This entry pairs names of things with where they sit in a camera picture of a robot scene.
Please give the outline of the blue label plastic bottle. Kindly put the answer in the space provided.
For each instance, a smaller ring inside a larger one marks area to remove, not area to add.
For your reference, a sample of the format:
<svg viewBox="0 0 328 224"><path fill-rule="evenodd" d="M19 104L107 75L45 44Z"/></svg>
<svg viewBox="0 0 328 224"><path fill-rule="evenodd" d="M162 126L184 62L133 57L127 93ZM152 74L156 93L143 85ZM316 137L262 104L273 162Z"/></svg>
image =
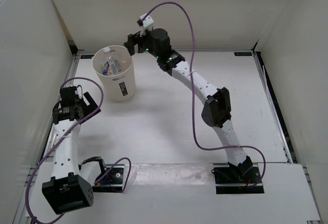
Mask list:
<svg viewBox="0 0 328 224"><path fill-rule="evenodd" d="M104 76L108 76L109 75L109 71L110 71L110 66L109 66L109 62L101 62L101 65L102 65L102 74Z"/></svg>

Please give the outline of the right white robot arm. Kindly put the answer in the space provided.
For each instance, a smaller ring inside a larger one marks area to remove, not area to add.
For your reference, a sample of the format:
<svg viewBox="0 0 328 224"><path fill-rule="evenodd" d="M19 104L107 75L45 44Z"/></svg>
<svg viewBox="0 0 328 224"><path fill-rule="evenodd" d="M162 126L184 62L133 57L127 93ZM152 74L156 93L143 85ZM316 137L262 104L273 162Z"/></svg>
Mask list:
<svg viewBox="0 0 328 224"><path fill-rule="evenodd" d="M227 154L230 177L237 183L249 176L253 163L245 153L231 121L231 102L227 88L218 88L191 69L185 58L175 51L164 29L129 34L124 46L130 55L148 52L159 67L182 82L203 104L201 118L218 135Z"/></svg>

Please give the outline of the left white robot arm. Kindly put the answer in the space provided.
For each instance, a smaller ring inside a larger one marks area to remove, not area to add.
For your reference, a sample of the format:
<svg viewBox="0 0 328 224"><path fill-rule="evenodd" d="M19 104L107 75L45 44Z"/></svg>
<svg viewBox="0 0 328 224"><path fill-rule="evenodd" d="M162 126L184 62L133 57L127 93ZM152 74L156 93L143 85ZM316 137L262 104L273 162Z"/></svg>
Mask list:
<svg viewBox="0 0 328 224"><path fill-rule="evenodd" d="M81 86L61 88L61 100L52 113L56 149L51 177L42 184L42 193L57 215L92 206L94 182L104 182L108 177L100 156L78 161L80 125L72 131L68 129L97 108L88 92L79 95L79 88Z"/></svg>

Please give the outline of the clear bottle red white label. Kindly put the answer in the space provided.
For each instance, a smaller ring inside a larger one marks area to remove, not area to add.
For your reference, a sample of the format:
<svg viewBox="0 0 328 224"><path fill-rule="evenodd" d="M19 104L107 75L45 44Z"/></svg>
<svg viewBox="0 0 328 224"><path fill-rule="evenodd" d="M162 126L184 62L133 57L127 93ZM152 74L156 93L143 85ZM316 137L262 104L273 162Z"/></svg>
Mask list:
<svg viewBox="0 0 328 224"><path fill-rule="evenodd" d="M109 60L105 63L105 68L108 76L122 73L122 67L118 58L109 58Z"/></svg>

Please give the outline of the clear bottle blue cap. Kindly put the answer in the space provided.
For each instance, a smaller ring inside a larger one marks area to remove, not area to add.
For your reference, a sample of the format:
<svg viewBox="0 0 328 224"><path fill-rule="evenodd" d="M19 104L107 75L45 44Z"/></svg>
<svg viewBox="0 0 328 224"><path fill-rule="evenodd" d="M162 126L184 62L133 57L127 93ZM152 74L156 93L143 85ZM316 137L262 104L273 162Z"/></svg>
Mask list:
<svg viewBox="0 0 328 224"><path fill-rule="evenodd" d="M107 47L104 50L104 57L107 61L117 58L119 62L126 63L128 61L126 52L124 47Z"/></svg>

